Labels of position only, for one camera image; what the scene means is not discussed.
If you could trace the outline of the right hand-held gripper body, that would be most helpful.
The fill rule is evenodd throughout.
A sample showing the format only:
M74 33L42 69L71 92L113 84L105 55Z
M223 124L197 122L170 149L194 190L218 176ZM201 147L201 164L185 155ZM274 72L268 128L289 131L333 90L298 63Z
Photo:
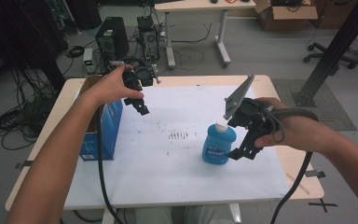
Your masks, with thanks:
M248 134L261 136L278 131L281 127L278 119L272 114L273 106L256 99L246 97L255 76L248 75L240 86L225 98L223 119L232 128L243 127Z

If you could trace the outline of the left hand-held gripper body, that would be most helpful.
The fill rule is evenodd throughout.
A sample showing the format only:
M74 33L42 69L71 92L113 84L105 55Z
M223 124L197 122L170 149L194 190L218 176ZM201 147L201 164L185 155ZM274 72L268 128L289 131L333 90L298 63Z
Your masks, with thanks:
M142 60L134 63L124 63L125 70L122 74L124 85L132 90L141 91L143 87L150 87L154 83L159 84L158 69L155 64Z

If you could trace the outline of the blue plastic bottle white cap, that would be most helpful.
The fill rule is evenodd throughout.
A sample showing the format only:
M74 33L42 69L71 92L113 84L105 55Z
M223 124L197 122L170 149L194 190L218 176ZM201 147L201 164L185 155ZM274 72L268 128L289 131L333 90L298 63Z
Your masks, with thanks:
M211 125L202 149L203 160L216 165L227 163L227 154L236 139L236 133L225 122L218 121Z

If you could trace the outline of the blue cardboard box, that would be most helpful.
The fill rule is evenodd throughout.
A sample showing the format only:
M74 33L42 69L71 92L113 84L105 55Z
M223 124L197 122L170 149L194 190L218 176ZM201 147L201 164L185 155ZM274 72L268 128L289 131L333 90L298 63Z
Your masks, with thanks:
M84 161L98 160L98 134L102 138L102 159L106 161L114 158L122 110L123 104L120 100L103 105L100 109L100 127L97 127L98 112L95 112L79 153Z

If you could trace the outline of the person's left hand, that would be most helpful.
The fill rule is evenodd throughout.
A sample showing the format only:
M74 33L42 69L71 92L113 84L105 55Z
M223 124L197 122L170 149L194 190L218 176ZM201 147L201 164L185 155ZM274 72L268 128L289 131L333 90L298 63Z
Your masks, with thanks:
M100 105L111 103L122 98L143 99L144 95L140 91L127 88L123 83L122 75L130 65L121 65L114 71L103 76L90 89L80 95L79 100L93 108Z

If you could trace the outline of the person's right hand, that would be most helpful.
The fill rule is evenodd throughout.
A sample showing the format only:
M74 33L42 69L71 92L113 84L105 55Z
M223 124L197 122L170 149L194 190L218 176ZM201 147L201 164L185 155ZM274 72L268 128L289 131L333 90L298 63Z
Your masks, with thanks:
M324 126L320 122L302 116L282 117L279 122L281 129L257 138L256 147L289 146L304 151L322 151L320 137Z

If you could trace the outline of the black computer tower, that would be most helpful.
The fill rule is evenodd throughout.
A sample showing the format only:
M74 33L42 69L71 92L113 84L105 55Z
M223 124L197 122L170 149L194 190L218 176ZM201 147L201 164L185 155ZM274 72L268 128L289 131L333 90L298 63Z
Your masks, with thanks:
M102 54L114 55L117 59L126 57L130 49L122 17L107 17L95 36L95 40Z

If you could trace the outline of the small white device green light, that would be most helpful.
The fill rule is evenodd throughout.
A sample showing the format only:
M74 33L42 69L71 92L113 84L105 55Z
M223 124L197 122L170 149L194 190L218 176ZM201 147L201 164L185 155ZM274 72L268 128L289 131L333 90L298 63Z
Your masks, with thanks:
M96 63L93 59L93 49L87 48L84 50L83 64L89 74L92 74L94 72Z

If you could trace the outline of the clear tape strip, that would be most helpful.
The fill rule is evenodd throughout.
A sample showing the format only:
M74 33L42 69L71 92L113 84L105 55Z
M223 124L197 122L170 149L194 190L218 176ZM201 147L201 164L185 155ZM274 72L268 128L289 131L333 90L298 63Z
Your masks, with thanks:
M292 175L290 175L290 174L288 174L288 173L285 173L285 174L286 174L286 177L293 182L293 186L294 186L296 179L295 179ZM298 183L298 186L296 187L295 192L296 192L298 189L300 189L300 191L302 192L301 194L310 195L310 191L307 190L301 183Z

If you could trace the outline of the white paper mat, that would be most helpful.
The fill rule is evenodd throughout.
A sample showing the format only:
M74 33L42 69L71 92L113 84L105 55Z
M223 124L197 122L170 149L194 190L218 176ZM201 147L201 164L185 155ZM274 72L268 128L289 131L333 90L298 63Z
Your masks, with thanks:
M285 195L285 174L273 148L253 160L205 162L210 125L222 119L232 85L149 87L149 113L123 109L111 161L79 161L68 209L174 206L275 200Z

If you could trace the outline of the grey floor mat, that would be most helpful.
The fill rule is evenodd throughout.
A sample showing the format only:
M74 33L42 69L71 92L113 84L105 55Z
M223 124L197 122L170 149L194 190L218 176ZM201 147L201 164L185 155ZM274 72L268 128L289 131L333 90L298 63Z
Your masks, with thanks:
M300 91L305 84L304 79L273 79L272 84L282 102L296 107L293 94ZM313 105L304 106L304 109L312 111L321 123L335 131L356 131L353 122L326 84L313 97Z

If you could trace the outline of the white desk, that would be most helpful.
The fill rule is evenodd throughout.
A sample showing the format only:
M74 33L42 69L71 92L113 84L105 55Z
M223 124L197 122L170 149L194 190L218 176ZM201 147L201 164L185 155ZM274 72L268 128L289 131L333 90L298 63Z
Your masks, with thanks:
M196 12L198 12L201 16L208 16L212 19L213 17L209 14L209 12L212 11L213 14L218 16L217 20L220 22L220 28L218 35L215 37L215 44L221 54L223 66L227 67L231 63L227 49L223 43L227 14L231 9L249 8L255 8L254 0L177 0L174 2L155 4L155 10L163 12L165 16L168 67L173 69L176 66L170 31L171 17L175 14L181 16L188 15L190 19L196 19Z

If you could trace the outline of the black metal stand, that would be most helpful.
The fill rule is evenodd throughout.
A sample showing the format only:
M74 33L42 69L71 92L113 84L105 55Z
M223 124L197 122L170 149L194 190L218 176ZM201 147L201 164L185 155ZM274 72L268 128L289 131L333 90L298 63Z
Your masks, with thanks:
M293 94L296 106L312 106L313 97L331 75L339 59L358 36L358 2L337 31L324 56L306 80L300 91Z

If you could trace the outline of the brown cardboard box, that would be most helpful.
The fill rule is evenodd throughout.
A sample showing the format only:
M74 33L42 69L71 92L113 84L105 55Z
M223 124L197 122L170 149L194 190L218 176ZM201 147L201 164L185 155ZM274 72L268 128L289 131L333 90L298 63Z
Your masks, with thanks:
M318 18L310 0L254 0L257 20L264 31L299 31Z

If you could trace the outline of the open-frame computer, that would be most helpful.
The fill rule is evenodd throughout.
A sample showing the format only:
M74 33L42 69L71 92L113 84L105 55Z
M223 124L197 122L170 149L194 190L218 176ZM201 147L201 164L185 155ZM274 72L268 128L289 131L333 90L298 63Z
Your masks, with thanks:
M157 62L159 60L158 27L151 16L138 17L137 25L145 59L150 63Z

